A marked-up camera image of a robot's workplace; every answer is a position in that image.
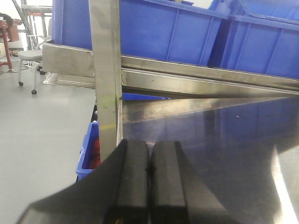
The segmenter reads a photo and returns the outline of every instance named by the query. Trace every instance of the red object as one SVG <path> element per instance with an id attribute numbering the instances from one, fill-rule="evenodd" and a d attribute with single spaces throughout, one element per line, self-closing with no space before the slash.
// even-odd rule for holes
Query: red object
<path id="1" fill-rule="evenodd" d="M 3 43 L 5 46 L 5 52 L 6 52 L 6 58 L 7 62 L 0 62 L 0 66 L 2 65 L 8 65 L 9 69 L 12 69 L 12 63 L 11 58 L 9 54 L 9 47 L 8 47 L 8 41 L 14 42 L 19 40 L 19 34 L 18 34 L 18 28 L 17 26 L 21 25 L 21 20 L 14 19 L 14 24 L 12 27 L 9 27 L 6 20 L 0 21 L 0 38 L 3 39 Z"/>
<path id="2" fill-rule="evenodd" d="M 99 138 L 96 138 L 93 141 L 93 151 L 92 156 L 100 155 L 100 140 Z"/>
<path id="3" fill-rule="evenodd" d="M 96 169 L 101 164 L 101 158 L 100 155 L 93 156 L 92 160 L 89 163 L 90 169 Z"/>

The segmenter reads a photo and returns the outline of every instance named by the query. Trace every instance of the stainless steel frame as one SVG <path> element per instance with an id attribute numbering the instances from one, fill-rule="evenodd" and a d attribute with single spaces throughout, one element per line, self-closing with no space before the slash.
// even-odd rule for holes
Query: stainless steel frame
<path id="1" fill-rule="evenodd" d="M 121 56 L 119 0 L 89 0 L 89 4 L 93 51 L 46 43 L 43 64 L 44 70 L 59 73 L 47 79 L 49 84 L 93 88 L 95 77 L 102 159 L 121 136 L 117 126 L 122 125 L 118 113 L 122 88 L 173 98 L 299 95 L 297 79 Z"/>
<path id="2" fill-rule="evenodd" d="M 121 97 L 119 0 L 89 0 L 89 8 L 101 157 L 104 160 L 117 144 L 118 102 Z"/>

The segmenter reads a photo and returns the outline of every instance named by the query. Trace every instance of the vertical metal post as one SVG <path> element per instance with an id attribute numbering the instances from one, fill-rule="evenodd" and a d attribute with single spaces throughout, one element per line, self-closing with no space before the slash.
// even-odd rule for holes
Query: vertical metal post
<path id="1" fill-rule="evenodd" d="M 116 147 L 121 97 L 119 0 L 89 0 L 101 158 Z"/>

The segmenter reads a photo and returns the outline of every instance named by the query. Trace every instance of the reflective metal surface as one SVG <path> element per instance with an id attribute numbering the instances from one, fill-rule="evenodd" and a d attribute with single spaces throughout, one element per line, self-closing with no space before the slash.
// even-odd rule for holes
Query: reflective metal surface
<path id="1" fill-rule="evenodd" d="M 92 51 L 44 43 L 43 70 L 61 74 L 93 77 Z"/>
<path id="2" fill-rule="evenodd" d="M 284 77 L 274 77 L 235 70 L 213 69 L 208 67 L 161 62 L 152 59 L 121 57 L 123 68 L 137 70 L 158 71 L 162 73 L 182 76 L 201 77 L 206 79 L 222 80 L 234 83 L 252 84 L 257 86 L 274 87 L 280 89 L 299 90 L 299 80 Z"/>
<path id="3" fill-rule="evenodd" d="M 132 69 L 122 70 L 122 85 L 124 88 L 170 93 L 185 98 L 287 97 L 299 94 L 299 91 Z"/>
<path id="4" fill-rule="evenodd" d="M 89 0 L 93 64 L 101 139 L 101 159 L 116 147 L 117 107 L 121 97 L 119 0 Z"/>
<path id="5" fill-rule="evenodd" d="M 91 63 L 93 59 L 92 51 L 90 50 L 46 43 L 44 44 L 43 53 L 45 59 L 44 67 L 47 71 L 88 77 L 93 76 L 93 63 Z M 67 60 L 61 60 L 61 56 L 65 55 L 70 56 L 70 58 Z M 135 69 L 156 71 L 167 74 L 200 77 L 232 83 L 252 84 L 294 91 L 299 90 L 299 80 L 297 79 L 267 76 L 242 71 L 213 69 L 130 56 L 121 57 L 121 66 L 124 70 Z"/>
<path id="6" fill-rule="evenodd" d="M 299 98 L 124 101 L 123 136 L 179 140 L 239 223 L 298 223 Z"/>
<path id="7" fill-rule="evenodd" d="M 95 88 L 95 81 L 93 77 L 83 77 L 57 73 L 51 73 L 47 75 L 47 78 L 44 80 L 43 83 L 52 85 L 82 87 L 88 89 Z"/>

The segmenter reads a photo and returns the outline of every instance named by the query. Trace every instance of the blue bin rim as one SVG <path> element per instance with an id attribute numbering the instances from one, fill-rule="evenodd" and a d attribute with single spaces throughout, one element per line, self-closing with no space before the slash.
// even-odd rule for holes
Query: blue bin rim
<path id="1" fill-rule="evenodd" d="M 297 23 L 284 23 L 279 21 L 272 21 L 272 20 L 264 20 L 260 18 L 254 18 L 245 15 L 233 15 L 229 17 L 230 20 L 239 21 L 239 22 L 247 22 L 247 23 L 254 23 L 258 25 L 264 25 L 269 27 L 276 27 L 281 29 L 290 29 L 299 31 L 299 25 Z"/>
<path id="2" fill-rule="evenodd" d="M 283 18 L 279 18 L 279 17 L 274 17 L 274 16 L 270 16 L 270 15 L 263 15 L 263 14 L 258 14 L 255 12 L 252 12 L 246 3 L 246 0 L 238 0 L 240 2 L 240 4 L 242 5 L 244 11 L 246 13 L 248 13 L 251 16 L 254 16 L 256 18 L 260 18 L 260 19 L 267 19 L 267 20 L 273 20 L 273 21 L 278 21 L 278 22 L 286 22 L 286 23 L 294 23 L 299 25 L 299 21 L 295 21 L 295 20 L 288 20 L 288 19 L 283 19 Z"/>
<path id="3" fill-rule="evenodd" d="M 168 0 L 140 0 L 140 1 L 146 1 L 146 2 L 150 2 L 150 3 L 159 4 L 159 5 L 168 6 L 168 7 L 177 8 L 177 9 L 182 9 L 182 10 L 186 10 L 186 11 L 190 11 L 190 12 L 195 12 L 195 13 L 200 13 L 200 14 L 205 14 L 205 15 L 210 15 L 210 16 L 216 16 L 216 17 L 219 17 L 222 19 L 227 19 L 229 16 L 229 14 L 226 14 L 226 13 L 221 13 L 221 12 L 210 10 L 207 8 L 200 8 L 197 6 L 189 6 L 189 5 L 181 4 L 178 2 L 174 2 L 174 1 L 168 1 Z"/>

